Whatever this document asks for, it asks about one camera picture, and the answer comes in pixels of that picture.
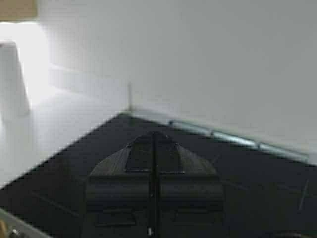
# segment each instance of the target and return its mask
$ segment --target white countertop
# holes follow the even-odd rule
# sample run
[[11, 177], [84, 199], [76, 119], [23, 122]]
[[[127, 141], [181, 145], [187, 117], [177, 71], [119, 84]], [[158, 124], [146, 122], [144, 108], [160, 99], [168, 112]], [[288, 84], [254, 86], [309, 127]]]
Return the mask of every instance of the white countertop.
[[0, 188], [124, 110], [51, 86], [28, 95], [29, 115], [0, 120]]

